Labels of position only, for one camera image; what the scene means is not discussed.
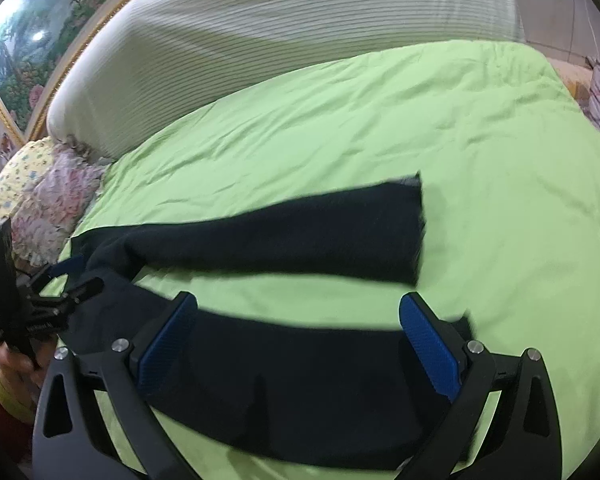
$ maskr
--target floral pillow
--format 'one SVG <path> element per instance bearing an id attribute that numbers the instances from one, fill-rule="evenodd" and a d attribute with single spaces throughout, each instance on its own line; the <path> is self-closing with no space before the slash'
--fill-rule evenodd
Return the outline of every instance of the floral pillow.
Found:
<path id="1" fill-rule="evenodd" d="M 13 252 L 32 267 L 58 260 L 107 169 L 104 164 L 89 164 L 66 144 L 54 146 L 53 159 L 11 216 Z"/>
<path id="2" fill-rule="evenodd" d="M 16 152 L 0 172 L 0 221 L 20 203 L 26 189 L 34 187 L 51 166 L 51 137 L 29 142 Z"/>

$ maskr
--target green bed sheet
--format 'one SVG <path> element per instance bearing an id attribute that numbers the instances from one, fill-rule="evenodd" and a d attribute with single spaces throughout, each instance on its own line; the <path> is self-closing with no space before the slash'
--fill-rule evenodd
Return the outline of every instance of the green bed sheet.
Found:
<path id="1" fill-rule="evenodd" d="M 408 46 L 229 95 L 113 165 L 77 234 L 224 217 L 417 171 L 427 221 L 417 290 L 442 318 L 469 312 L 493 351 L 541 350 L 566 478 L 600 437 L 600 133 L 528 46 Z M 398 300 L 409 290 L 181 269 L 147 269 L 138 283 L 168 297 L 189 290 L 202 308 L 232 316 L 329 327 L 398 328 Z M 105 398 L 102 409 L 122 456 L 138 467 Z M 160 420 L 205 480 L 395 476 L 259 458 Z"/>

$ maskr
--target headboard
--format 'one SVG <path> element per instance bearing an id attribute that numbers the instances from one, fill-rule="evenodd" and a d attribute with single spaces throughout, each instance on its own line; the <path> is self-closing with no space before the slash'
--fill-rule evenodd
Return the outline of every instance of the headboard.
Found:
<path id="1" fill-rule="evenodd" d="M 119 158 L 168 124 L 281 73 L 456 38 L 523 41 L 515 0 L 132 0 L 53 99 L 47 130 Z"/>

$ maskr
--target silver screw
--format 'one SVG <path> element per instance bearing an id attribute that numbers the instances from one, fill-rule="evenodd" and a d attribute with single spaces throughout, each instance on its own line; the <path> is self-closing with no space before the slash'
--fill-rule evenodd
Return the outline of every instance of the silver screw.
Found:
<path id="1" fill-rule="evenodd" d="M 60 348 L 56 348 L 56 351 L 54 352 L 54 358 L 57 359 L 58 361 L 62 361 L 63 359 L 66 359 L 66 357 L 69 355 L 69 349 L 66 346 L 61 346 Z"/>
<path id="2" fill-rule="evenodd" d="M 480 341 L 469 341 L 466 347 L 472 354 L 481 354 L 484 351 L 484 345 Z"/>
<path id="3" fill-rule="evenodd" d="M 530 348 L 529 350 L 527 350 L 526 355 L 528 355 L 529 359 L 531 359 L 532 361 L 539 361 L 542 358 L 542 354 L 535 348 Z"/>
<path id="4" fill-rule="evenodd" d="M 127 348 L 129 348 L 129 341 L 123 337 L 111 343 L 111 349 L 114 352 L 124 352 Z"/>

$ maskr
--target red object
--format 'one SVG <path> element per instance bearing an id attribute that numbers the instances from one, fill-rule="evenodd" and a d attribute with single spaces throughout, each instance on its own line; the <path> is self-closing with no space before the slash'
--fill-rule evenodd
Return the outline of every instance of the red object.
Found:
<path id="1" fill-rule="evenodd" d="M 12 417 L 0 404 L 0 447 L 17 464 L 31 453 L 33 426 Z"/>

